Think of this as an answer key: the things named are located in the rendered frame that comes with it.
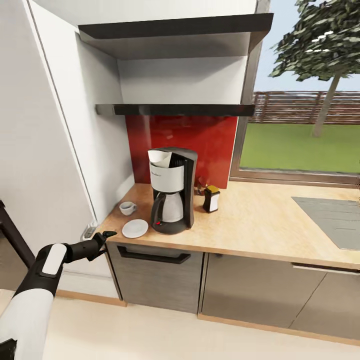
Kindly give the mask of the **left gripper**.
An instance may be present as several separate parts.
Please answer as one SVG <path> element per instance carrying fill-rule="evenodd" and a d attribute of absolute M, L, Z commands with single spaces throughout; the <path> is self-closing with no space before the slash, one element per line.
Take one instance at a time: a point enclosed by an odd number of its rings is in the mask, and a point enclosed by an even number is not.
<path fill-rule="evenodd" d="M 95 258 L 100 257 L 100 255 L 105 254 L 105 250 L 102 248 L 106 239 L 117 234 L 116 231 L 107 231 L 105 230 L 102 234 L 100 232 L 95 233 L 91 240 L 79 242 L 83 246 L 83 256 L 80 260 L 87 258 L 89 262 L 93 261 Z"/>

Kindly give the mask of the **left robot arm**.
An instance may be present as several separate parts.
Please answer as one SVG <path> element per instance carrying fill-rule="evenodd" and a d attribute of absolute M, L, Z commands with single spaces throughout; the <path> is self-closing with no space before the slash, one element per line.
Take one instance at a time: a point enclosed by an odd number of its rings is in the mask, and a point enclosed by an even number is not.
<path fill-rule="evenodd" d="M 48 324 L 63 262 L 87 258 L 89 262 L 105 254 L 106 239 L 117 234 L 95 233 L 90 223 L 78 243 L 54 243 L 43 248 L 10 303 L 0 315 L 0 360 L 43 360 Z M 66 259 L 65 259 L 66 257 Z"/>

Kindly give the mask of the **saucer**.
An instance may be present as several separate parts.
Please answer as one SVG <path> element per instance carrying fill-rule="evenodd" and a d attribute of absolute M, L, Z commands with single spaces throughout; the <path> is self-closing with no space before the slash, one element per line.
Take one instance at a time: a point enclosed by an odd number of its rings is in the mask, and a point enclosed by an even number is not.
<path fill-rule="evenodd" d="M 148 223 L 145 220 L 135 219 L 126 223 L 122 232 L 128 238 L 137 238 L 145 234 L 148 228 Z"/>

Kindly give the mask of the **bottle of coffee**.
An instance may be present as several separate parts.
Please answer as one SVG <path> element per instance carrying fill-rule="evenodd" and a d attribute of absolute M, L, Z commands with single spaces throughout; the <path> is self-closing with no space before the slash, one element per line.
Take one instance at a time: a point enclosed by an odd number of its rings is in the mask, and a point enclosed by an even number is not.
<path fill-rule="evenodd" d="M 209 185 L 206 189 L 204 189 L 204 196 L 205 196 L 205 201 L 203 204 L 203 208 L 208 212 L 208 213 L 213 213 L 219 210 L 218 208 L 218 204 L 217 204 L 217 200 L 218 197 L 220 195 L 220 191 L 219 188 L 217 188 L 214 185 Z"/>

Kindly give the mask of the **coffee cup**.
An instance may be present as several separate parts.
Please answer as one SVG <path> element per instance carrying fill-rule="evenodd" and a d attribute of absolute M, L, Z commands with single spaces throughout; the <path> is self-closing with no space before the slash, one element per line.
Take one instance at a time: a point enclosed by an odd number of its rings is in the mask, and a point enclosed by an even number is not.
<path fill-rule="evenodd" d="M 130 216 L 136 209 L 137 209 L 137 205 L 130 201 L 124 202 L 123 204 L 120 205 L 120 211 L 125 216 Z"/>

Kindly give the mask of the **paper coffee filter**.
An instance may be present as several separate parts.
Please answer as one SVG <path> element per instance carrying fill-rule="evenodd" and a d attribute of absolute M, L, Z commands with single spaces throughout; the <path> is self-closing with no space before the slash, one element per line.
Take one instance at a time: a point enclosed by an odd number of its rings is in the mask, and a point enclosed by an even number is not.
<path fill-rule="evenodd" d="M 149 151 L 150 161 L 157 167 L 170 168 L 169 164 L 171 157 L 172 153 L 169 152 L 160 152 L 156 150 Z"/>

